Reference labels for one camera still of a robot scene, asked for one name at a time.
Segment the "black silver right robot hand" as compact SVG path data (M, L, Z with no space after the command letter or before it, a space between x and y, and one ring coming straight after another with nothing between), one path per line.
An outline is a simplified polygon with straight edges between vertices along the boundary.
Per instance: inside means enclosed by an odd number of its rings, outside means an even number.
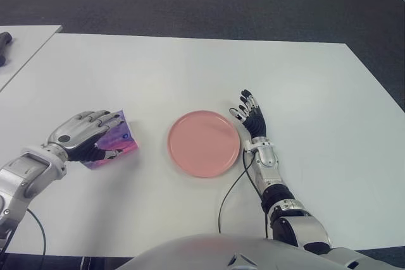
M266 123L260 106L252 93L244 89L240 93L242 104L236 109L231 107L230 114L239 120L249 132L252 139L266 137Z

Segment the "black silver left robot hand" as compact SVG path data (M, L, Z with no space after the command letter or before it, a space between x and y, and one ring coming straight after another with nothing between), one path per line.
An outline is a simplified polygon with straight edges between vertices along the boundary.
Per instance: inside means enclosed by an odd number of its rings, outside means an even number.
M97 141L123 123L119 114L106 110L82 112L55 129L44 149L57 155L63 162L114 159L123 151L101 149L97 146Z

